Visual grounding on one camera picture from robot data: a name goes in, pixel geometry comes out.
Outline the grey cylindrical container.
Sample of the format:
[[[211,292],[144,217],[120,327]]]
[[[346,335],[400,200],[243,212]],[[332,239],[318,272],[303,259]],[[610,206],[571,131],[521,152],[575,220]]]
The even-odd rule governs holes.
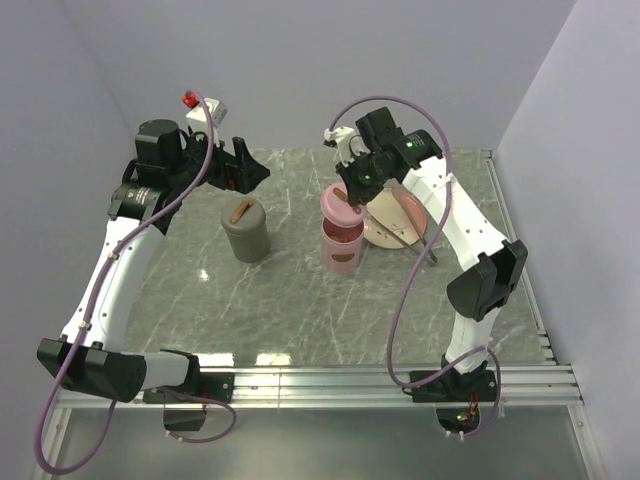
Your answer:
[[[232,221],[236,222],[243,211],[250,205],[251,202],[243,203],[236,211],[236,217]],[[256,263],[268,255],[271,243],[266,222],[261,228],[248,235],[235,235],[227,232],[224,228],[223,230],[227,235],[234,256],[239,261]]]

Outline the grey lid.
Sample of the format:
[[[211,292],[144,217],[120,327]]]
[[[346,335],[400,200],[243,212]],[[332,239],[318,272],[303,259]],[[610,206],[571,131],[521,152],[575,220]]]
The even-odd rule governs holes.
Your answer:
[[[232,219],[236,217],[236,211],[246,202],[251,202],[251,205],[243,211],[236,222],[233,222]],[[227,232],[235,235],[248,235],[265,224],[266,213],[263,205],[255,199],[235,198],[223,206],[220,220]]]

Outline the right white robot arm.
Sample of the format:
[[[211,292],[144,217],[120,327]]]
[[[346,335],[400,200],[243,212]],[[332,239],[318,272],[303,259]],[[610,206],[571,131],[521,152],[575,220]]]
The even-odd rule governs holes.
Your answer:
[[[440,370],[424,379],[403,381],[392,365],[387,369],[405,391],[441,382],[447,398],[469,397],[493,355],[493,327],[520,280],[526,246],[508,240],[461,186],[453,173],[448,141],[435,140],[423,129],[404,132],[388,108],[366,114],[353,128],[330,124],[324,142],[338,151],[336,172],[351,205],[367,205],[394,179],[435,221],[433,236],[445,237],[451,245],[461,273],[446,287],[455,316]]]

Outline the pink lid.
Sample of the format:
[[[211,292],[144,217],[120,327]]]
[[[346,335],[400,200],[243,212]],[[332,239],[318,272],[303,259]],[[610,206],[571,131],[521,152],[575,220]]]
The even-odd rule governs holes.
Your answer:
[[[366,212],[363,206],[349,204],[347,188],[343,182],[333,183],[324,190],[320,197],[320,208],[330,222],[343,228],[359,225]]]

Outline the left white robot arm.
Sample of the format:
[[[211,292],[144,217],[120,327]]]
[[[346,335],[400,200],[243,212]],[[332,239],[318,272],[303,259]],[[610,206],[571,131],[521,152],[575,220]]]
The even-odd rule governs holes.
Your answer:
[[[140,125],[136,156],[111,196],[103,247],[82,300],[60,336],[43,339],[37,350],[58,387],[117,402],[162,387],[180,402],[199,396],[196,355],[127,353],[125,334],[149,262],[185,196],[203,184],[248,194],[269,177],[243,138],[232,145],[227,152],[205,131],[182,130],[173,120]]]

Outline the pink cylindrical container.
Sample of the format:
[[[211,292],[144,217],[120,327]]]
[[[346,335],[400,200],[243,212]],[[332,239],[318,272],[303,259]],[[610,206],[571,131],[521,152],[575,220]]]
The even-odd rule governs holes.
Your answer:
[[[328,219],[321,226],[321,260],[331,272],[346,274],[357,269],[364,238],[364,223],[351,228],[339,227]],[[333,241],[330,237],[346,236],[353,240],[348,244]]]

